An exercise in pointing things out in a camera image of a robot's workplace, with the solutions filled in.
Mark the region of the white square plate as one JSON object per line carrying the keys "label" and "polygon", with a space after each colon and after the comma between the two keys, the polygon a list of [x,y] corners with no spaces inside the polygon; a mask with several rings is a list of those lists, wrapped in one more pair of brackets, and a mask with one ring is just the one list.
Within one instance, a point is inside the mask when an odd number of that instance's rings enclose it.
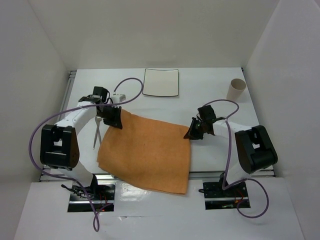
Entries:
{"label": "white square plate", "polygon": [[151,97],[177,97],[179,95],[179,70],[144,70],[142,94]]}

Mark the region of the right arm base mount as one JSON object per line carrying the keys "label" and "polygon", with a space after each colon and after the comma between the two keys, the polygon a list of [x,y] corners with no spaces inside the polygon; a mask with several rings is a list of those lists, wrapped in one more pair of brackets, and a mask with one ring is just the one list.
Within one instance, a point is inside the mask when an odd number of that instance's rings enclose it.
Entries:
{"label": "right arm base mount", "polygon": [[222,180],[219,182],[203,182],[202,188],[198,190],[204,196],[206,210],[225,210],[239,208],[250,208],[250,200],[247,186],[244,182],[222,189]]}

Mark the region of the orange cloth placemat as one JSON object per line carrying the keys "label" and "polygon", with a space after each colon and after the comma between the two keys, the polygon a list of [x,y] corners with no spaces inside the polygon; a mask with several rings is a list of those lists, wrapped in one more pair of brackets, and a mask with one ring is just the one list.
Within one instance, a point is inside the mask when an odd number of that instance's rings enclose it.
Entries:
{"label": "orange cloth placemat", "polygon": [[187,126],[121,111],[122,129],[110,126],[97,154],[98,167],[149,191],[185,195],[191,165]]}

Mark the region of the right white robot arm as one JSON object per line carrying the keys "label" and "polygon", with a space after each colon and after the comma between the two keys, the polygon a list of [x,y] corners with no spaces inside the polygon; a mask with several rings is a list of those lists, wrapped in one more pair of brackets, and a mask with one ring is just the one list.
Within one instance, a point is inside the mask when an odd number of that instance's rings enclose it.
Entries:
{"label": "right white robot arm", "polygon": [[228,140],[227,161],[218,190],[230,196],[236,185],[248,181],[252,174],[278,162],[278,155],[263,125],[247,126],[217,117],[210,105],[197,109],[185,139],[202,140],[205,134]]}

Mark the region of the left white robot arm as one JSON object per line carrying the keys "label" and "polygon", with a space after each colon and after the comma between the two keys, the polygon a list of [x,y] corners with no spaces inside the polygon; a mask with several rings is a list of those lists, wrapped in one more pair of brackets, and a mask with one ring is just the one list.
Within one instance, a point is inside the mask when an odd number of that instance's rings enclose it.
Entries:
{"label": "left white robot arm", "polygon": [[55,124],[46,124],[41,129],[40,161],[52,169],[58,169],[67,178],[84,184],[81,194],[88,200],[99,195],[96,176],[85,169],[79,162],[80,150],[77,134],[94,119],[96,124],[93,147],[102,143],[100,123],[122,129],[121,107],[102,106],[102,104],[119,104],[126,100],[124,94],[110,92],[100,86],[93,88],[93,93],[78,100],[77,110],[67,114]]}

